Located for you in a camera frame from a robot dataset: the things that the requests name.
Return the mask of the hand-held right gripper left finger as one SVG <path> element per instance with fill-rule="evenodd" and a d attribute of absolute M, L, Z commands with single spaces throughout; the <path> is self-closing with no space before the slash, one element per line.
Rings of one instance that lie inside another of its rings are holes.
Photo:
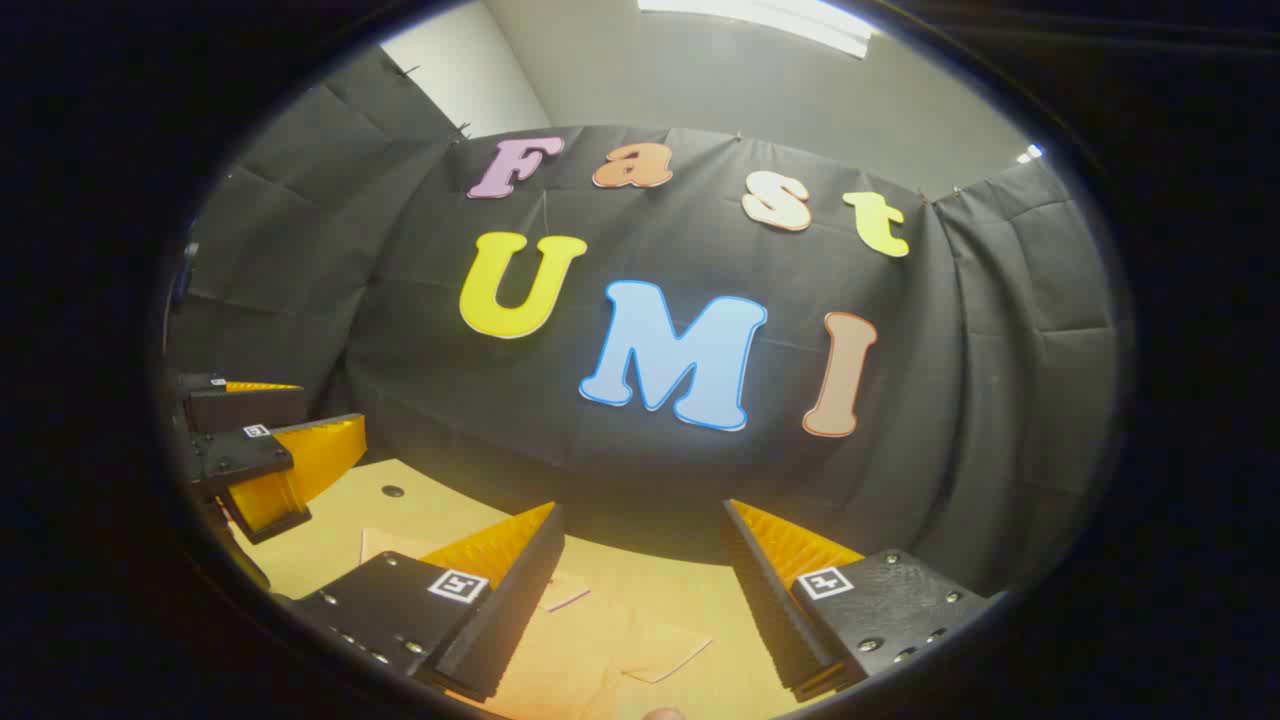
<path fill-rule="evenodd" d="M 384 551 L 292 601 L 291 614 L 376 667 L 483 702 L 563 548 L 563 509 L 548 502 L 420 559 Z"/>

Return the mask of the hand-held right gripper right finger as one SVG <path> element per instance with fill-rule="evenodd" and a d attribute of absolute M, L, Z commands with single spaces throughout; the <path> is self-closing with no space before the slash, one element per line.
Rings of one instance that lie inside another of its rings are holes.
<path fill-rule="evenodd" d="M 727 498 L 733 573 L 785 689 L 808 701 L 908 664 L 1001 594 L 968 589 L 897 548 L 863 555 Z"/>

